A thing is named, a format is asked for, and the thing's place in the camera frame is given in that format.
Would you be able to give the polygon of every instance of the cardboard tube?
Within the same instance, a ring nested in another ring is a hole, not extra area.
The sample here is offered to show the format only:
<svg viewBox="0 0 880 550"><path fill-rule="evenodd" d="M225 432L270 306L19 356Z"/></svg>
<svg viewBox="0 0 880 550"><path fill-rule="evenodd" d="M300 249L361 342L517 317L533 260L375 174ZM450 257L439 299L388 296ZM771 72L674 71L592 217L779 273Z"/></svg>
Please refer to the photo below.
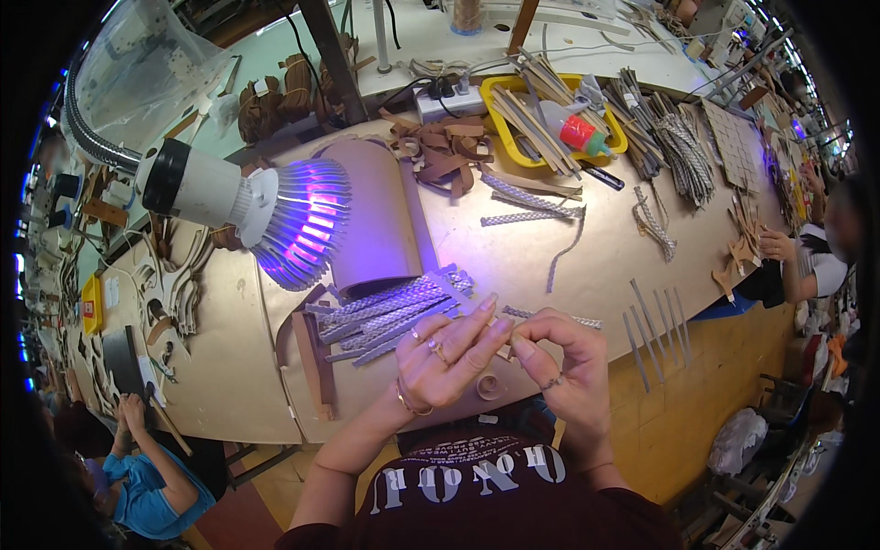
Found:
<svg viewBox="0 0 880 550"><path fill-rule="evenodd" d="M400 279L422 275L397 159L368 140L340 140L317 157L332 158L351 178L348 224L333 261L334 285L344 297L360 297Z"/></svg>

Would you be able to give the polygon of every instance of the yellow bin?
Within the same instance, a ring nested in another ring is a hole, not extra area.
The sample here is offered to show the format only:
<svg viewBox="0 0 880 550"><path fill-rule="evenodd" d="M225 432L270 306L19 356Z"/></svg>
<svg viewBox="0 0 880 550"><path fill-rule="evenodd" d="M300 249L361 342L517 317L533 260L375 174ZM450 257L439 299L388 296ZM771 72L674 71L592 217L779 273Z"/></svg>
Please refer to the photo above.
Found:
<svg viewBox="0 0 880 550"><path fill-rule="evenodd" d="M97 333L104 320L104 305L101 302L101 281L94 274L83 286L83 303L79 313L83 316L83 331L89 335Z"/></svg>
<svg viewBox="0 0 880 550"><path fill-rule="evenodd" d="M577 86L581 83L581 75L560 75L560 78L572 91L577 89ZM547 162L543 158L541 160L531 160L526 155L519 152L516 142L513 141L513 135L510 133L507 121L492 108L492 104L495 103L495 98L492 97L492 88L495 87L496 84L500 85L502 88L507 88L511 92L528 92L528 88L526 88L525 82L522 78L512 75L487 78L486 80L483 80L483 84L480 86L480 95L482 96L483 101L486 102L489 116L492 117L492 122L495 124L495 129L498 130L498 135L501 137L501 143L504 145L504 149L507 150L507 154L510 155L510 158L512 158L515 163L520 166L525 166L526 168L540 168L541 166L547 166ZM617 119L614 118L611 109L605 109L605 117L603 118L605 118L605 122L608 123L608 127L611 128L612 133L611 139L605 142L608 145L608 148L618 155L626 152L628 146L627 137L624 135L623 129L620 127ZM571 157L575 160L586 160L596 166L607 166L611 162L611 159L605 155L588 157L586 153L580 151L572 153Z"/></svg>

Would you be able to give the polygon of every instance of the fingernail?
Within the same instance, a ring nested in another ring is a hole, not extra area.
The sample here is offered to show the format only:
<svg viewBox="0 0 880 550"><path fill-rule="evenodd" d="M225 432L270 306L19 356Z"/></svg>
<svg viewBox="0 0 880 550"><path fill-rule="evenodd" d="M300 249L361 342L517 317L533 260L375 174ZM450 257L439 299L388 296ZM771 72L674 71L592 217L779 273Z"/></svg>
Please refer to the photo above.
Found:
<svg viewBox="0 0 880 550"><path fill-rule="evenodd" d="M526 340L519 334L514 334L510 339L510 346L517 352L520 361L525 361L535 353L535 344L531 340Z"/></svg>
<svg viewBox="0 0 880 550"><path fill-rule="evenodd" d="M513 328L513 319L498 319L493 326L498 330L499 333L507 333L511 328Z"/></svg>
<svg viewBox="0 0 880 550"><path fill-rule="evenodd" d="M482 304L480 304L480 309L482 309L484 312L487 312L490 309L492 309L492 306L497 301L498 301L498 294L496 292L493 292L492 294L489 294L485 300L483 300Z"/></svg>

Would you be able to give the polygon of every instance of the red label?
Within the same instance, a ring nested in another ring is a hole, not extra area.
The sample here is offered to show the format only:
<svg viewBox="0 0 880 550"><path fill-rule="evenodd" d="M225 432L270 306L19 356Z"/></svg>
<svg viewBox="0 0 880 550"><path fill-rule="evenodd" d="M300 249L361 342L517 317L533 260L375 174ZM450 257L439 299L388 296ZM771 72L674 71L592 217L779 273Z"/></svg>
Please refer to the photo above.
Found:
<svg viewBox="0 0 880 550"><path fill-rule="evenodd" d="M583 149L584 144L590 139L590 136L593 135L594 131L596 131L596 129L587 121L576 114L572 114L565 121L565 124L562 125L562 130L559 132L559 138L566 145L581 150Z"/></svg>

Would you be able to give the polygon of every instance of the factory floor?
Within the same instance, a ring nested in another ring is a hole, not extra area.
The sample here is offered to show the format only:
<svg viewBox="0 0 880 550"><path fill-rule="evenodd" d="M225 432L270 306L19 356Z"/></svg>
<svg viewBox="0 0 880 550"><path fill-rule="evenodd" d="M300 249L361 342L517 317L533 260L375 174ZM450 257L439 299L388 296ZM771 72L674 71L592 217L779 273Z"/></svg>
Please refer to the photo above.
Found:
<svg viewBox="0 0 880 550"><path fill-rule="evenodd" d="M678 365L669 357L662 365L665 384L659 383L642 348L650 393L644 391L633 354L609 365L614 460L634 491L664 504L700 477L718 429L737 410L755 404L758 374L781 375L785 348L794 337L793 317L794 307L788 304L771 310L757 304L738 317L689 323L693 362L685 368L680 355ZM556 443L563 430L559 422ZM271 548L290 524L302 480L320 445L305 447L234 493L227 492L184 533L192 548ZM234 465L233 472L276 453L277 447L261 446L243 465ZM397 456L397 448L387 445L361 476L358 508L373 474Z"/></svg>

